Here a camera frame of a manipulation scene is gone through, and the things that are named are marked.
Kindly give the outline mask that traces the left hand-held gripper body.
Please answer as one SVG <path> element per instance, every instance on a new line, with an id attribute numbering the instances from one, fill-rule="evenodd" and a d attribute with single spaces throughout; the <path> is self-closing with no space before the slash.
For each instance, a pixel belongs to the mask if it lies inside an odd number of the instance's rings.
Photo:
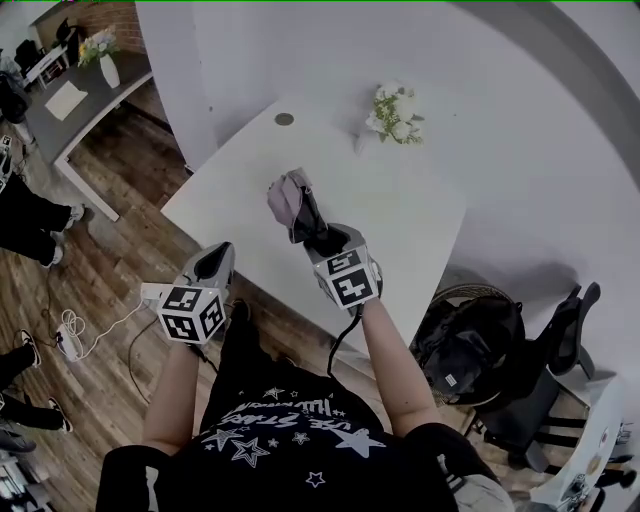
<path id="1" fill-rule="evenodd" d="M 169 340 L 204 345 L 225 324 L 234 266 L 233 244 L 221 242 L 192 256 L 173 283 L 142 283 L 140 296 L 156 303 Z"/>

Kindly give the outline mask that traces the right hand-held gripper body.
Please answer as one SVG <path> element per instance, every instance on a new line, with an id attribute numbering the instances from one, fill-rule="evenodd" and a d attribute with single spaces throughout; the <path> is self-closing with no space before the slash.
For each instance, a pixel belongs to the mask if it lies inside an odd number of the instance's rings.
<path id="1" fill-rule="evenodd" d="M 383 287 L 382 270 L 360 231 L 339 223 L 305 242 L 319 286 L 341 310 L 354 310 Z"/>

